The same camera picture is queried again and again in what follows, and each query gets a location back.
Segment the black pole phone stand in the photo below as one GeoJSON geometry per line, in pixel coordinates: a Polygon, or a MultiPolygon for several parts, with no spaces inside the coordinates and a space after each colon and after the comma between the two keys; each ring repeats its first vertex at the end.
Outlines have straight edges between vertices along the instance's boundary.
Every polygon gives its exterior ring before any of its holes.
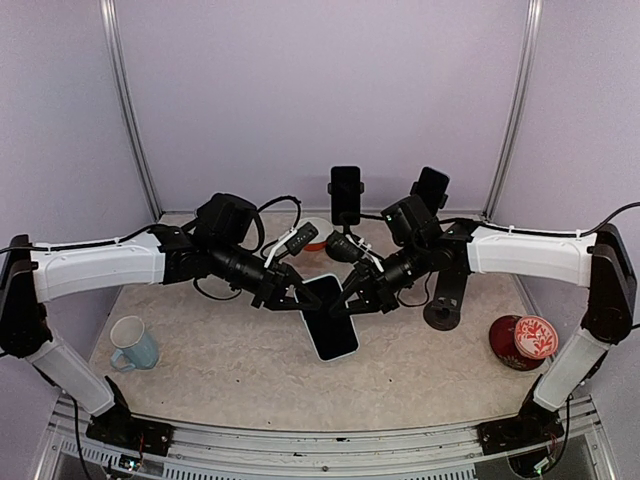
{"type": "Polygon", "coordinates": [[[341,226],[344,233],[350,233],[351,227],[360,223],[361,196],[364,183],[330,182],[327,185],[330,197],[330,216],[334,226],[341,226]]]}
{"type": "Polygon", "coordinates": [[[430,214],[436,217],[439,210],[444,207],[448,200],[447,188],[447,181],[416,181],[411,187],[410,194],[417,195],[423,201],[430,214]]]}

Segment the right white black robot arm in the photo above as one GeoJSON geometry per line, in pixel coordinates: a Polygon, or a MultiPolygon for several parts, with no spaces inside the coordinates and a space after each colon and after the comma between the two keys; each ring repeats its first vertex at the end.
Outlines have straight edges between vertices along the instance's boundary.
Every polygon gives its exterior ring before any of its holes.
{"type": "Polygon", "coordinates": [[[398,292],[420,278],[437,276],[423,318],[448,331],[461,318],[472,274],[512,274],[586,288],[587,307],[579,327],[556,355],[513,419],[511,433],[523,444],[535,442],[557,411],[609,349],[633,329],[637,279],[618,229],[608,221],[574,232],[533,231],[468,218],[441,220],[417,195],[381,212],[397,251],[378,258],[363,240],[333,232],[329,247],[353,268],[331,305],[334,315],[388,313],[399,307],[398,292]]]}

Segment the black teal phone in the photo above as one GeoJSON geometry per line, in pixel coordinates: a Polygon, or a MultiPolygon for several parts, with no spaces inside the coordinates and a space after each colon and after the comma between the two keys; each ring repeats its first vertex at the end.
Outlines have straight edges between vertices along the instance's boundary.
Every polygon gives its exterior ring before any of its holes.
{"type": "Polygon", "coordinates": [[[328,185],[331,203],[331,221],[341,225],[345,220],[348,225],[358,225],[361,194],[361,170],[358,166],[333,166],[330,170],[328,185]]]}

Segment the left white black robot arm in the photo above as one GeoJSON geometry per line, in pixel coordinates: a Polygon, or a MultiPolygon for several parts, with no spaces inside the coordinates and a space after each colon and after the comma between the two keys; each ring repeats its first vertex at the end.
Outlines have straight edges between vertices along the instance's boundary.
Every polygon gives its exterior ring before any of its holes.
{"type": "Polygon", "coordinates": [[[264,231],[260,208],[239,196],[216,193],[182,226],[155,223],[88,242],[14,237],[1,251],[2,355],[31,364],[115,442],[133,443],[140,424],[119,387],[98,376],[49,324],[48,305],[129,285],[173,285],[213,276],[251,294],[254,308],[319,309],[320,299],[293,266],[274,255],[262,259],[244,247],[251,226],[264,231]]]}

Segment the blue cased bottom phone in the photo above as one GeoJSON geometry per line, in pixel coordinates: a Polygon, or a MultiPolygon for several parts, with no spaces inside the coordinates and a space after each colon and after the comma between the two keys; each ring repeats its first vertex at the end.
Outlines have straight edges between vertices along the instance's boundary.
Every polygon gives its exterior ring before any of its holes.
{"type": "Polygon", "coordinates": [[[338,277],[324,274],[303,284],[322,301],[319,309],[301,311],[301,318],[319,360],[330,362],[354,354],[360,343],[353,320],[350,316],[332,316],[329,313],[329,308],[342,293],[338,277]]]}

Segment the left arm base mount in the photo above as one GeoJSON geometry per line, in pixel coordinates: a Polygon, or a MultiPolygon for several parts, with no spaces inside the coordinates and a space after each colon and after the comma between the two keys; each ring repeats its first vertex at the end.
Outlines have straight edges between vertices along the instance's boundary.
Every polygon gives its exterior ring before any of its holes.
{"type": "Polygon", "coordinates": [[[86,436],[108,445],[166,457],[173,439],[169,423],[144,419],[131,413],[120,388],[108,376],[114,405],[100,415],[92,415],[86,436]]]}

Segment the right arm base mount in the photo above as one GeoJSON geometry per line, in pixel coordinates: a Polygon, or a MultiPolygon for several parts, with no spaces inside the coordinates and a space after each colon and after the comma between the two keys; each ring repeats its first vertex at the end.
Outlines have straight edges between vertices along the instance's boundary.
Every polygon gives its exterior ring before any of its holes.
{"type": "Polygon", "coordinates": [[[516,415],[477,426],[484,455],[537,445],[565,434],[558,409],[547,410],[534,402],[534,391],[541,378],[536,379],[516,415]]]}

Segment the orange white bowl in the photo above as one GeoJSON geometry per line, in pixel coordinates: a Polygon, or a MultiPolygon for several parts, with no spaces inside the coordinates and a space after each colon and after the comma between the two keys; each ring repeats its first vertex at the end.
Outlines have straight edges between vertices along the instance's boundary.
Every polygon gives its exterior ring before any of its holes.
{"type": "Polygon", "coordinates": [[[304,247],[304,250],[309,252],[323,250],[327,245],[328,237],[334,231],[334,226],[329,220],[317,216],[303,217],[300,220],[299,226],[302,227],[306,223],[313,225],[318,231],[318,234],[304,247]]]}

